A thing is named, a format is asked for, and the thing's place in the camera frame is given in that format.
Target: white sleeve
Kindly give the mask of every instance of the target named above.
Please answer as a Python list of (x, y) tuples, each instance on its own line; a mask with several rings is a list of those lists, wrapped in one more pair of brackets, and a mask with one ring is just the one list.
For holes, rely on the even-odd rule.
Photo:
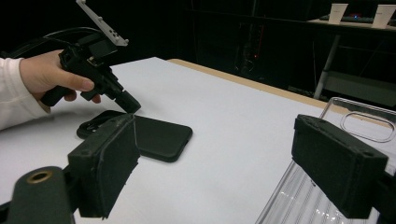
[(24, 86), (20, 61), (0, 58), (0, 130), (48, 115)]

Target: white table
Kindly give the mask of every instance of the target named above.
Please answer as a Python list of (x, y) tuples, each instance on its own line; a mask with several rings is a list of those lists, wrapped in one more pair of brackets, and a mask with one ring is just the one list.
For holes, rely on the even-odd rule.
[[(158, 58), (116, 65), (113, 73), (142, 105), (137, 115), (188, 125), (194, 134), (176, 162), (141, 157), (109, 219), (76, 212), (77, 224), (254, 223), (290, 164), (295, 118), (322, 111)], [(99, 105), (61, 101), (48, 117), (0, 132), (0, 203), (22, 175), (64, 168), (82, 142), (80, 123), (120, 110), (102, 98)]]

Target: person's hand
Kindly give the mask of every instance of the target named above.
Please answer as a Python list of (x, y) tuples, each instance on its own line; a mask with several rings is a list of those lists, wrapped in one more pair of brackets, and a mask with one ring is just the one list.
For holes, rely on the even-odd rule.
[[(76, 100), (76, 91), (91, 91), (93, 89), (94, 83), (88, 78), (62, 69), (59, 59), (61, 52), (61, 50), (55, 50), (21, 60), (21, 79), (26, 89), (37, 101), (43, 97), (46, 91), (55, 86), (63, 86), (71, 90), (64, 97), (66, 101)], [(100, 95), (95, 95), (92, 101), (100, 103)]]

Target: clear plastic tray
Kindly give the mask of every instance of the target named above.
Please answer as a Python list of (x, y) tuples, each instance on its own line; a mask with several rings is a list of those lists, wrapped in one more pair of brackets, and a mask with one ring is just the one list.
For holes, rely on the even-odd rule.
[[(332, 98), (320, 117), (389, 156), (386, 171), (394, 175), (396, 112)], [(345, 218), (305, 171), (292, 161), (256, 224), (375, 224), (378, 217), (378, 212), (372, 209), (368, 219)]]

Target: table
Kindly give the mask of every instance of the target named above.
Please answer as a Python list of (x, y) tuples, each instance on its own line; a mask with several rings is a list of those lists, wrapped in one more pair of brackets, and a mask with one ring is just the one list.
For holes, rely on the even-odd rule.
[[(328, 24), (326, 21), (312, 20), (309, 22), (318, 24)], [(341, 21), (339, 26), (350, 27), (353, 29), (372, 29), (374, 31), (383, 30), (394, 33), (396, 27), (387, 26), (386, 29), (371, 28), (372, 24), (368, 23), (356, 23), (356, 22), (343, 22)], [(349, 96), (357, 97), (363, 100), (368, 100), (374, 103), (387, 106), (396, 105), (396, 84), (388, 83), (379, 80), (373, 80), (365, 77), (357, 77), (349, 74), (343, 74), (335, 71), (331, 71), (332, 61), (335, 57), (336, 50), (339, 45), (341, 36), (335, 35), (334, 41), (332, 42), (332, 48), (330, 49), (329, 56), (326, 64), (320, 74), (318, 85), (315, 89), (314, 98), (319, 99), (324, 89), (340, 92)]]
[[(294, 119), (318, 117), (325, 103), (181, 60), (112, 67), (142, 105), (139, 116), (192, 127), (178, 161), (141, 157), (109, 219), (77, 223), (254, 223), (291, 162)], [(78, 125), (120, 108), (103, 97), (61, 101), (52, 113), (0, 132), (0, 203), (22, 175), (67, 165), (82, 140)]]

